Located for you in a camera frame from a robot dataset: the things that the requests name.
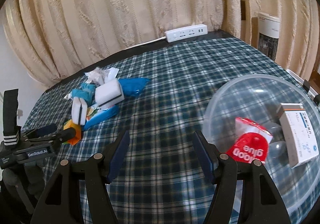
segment red package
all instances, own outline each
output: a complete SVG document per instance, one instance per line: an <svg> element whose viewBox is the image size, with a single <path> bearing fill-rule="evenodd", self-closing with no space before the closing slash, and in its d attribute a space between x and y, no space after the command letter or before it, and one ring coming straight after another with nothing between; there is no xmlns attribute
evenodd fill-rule
<svg viewBox="0 0 320 224"><path fill-rule="evenodd" d="M272 135L264 127L250 119L237 117L236 135L238 140L226 154L238 162L251 163L257 159L265 163Z"/></svg>

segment white box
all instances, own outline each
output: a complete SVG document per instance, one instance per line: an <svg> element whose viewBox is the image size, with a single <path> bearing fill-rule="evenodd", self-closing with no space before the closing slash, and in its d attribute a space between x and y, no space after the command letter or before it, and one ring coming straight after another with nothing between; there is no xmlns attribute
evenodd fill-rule
<svg viewBox="0 0 320 224"><path fill-rule="evenodd" d="M291 168L319 155L310 119L301 103L280 103L277 115L282 126Z"/></svg>

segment orange object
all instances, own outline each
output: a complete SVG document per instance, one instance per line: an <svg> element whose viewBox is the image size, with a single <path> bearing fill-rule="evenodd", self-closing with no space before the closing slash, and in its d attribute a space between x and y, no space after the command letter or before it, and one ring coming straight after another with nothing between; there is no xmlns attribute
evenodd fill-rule
<svg viewBox="0 0 320 224"><path fill-rule="evenodd" d="M76 136L70 140L68 140L66 143L71 144L71 145L75 145L76 143L79 142L79 140L81 139L81 126L74 124L72 119L70 119L69 121L67 121L64 126L63 129L67 129L69 127L73 127L76 130Z"/></svg>

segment screw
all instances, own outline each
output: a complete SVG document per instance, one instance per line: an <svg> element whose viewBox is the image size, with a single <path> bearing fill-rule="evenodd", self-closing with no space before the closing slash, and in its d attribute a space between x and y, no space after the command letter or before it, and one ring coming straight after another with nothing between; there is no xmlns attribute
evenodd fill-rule
<svg viewBox="0 0 320 224"><path fill-rule="evenodd" d="M220 158L221 158L222 160L227 160L227 159L229 158L229 156L228 156L227 154L221 154L221 155L220 155Z"/></svg>
<svg viewBox="0 0 320 224"><path fill-rule="evenodd" d="M97 153L93 156L94 159L101 159L102 158L102 154Z"/></svg>
<svg viewBox="0 0 320 224"><path fill-rule="evenodd" d="M261 166L261 161L259 161L259 160L254 160L253 163L254 163L256 166Z"/></svg>
<svg viewBox="0 0 320 224"><path fill-rule="evenodd" d="M60 164L62 165L62 166L65 166L65 165L67 165L69 163L69 161L67 160L67 159L63 159L61 162L60 162Z"/></svg>

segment white power strip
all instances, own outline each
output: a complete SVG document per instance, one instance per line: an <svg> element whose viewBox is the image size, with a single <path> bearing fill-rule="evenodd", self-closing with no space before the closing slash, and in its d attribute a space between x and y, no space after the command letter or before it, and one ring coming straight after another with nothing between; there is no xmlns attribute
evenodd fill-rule
<svg viewBox="0 0 320 224"><path fill-rule="evenodd" d="M191 25L165 32L168 42L178 41L194 36L204 35L208 33L208 27L204 24Z"/></svg>

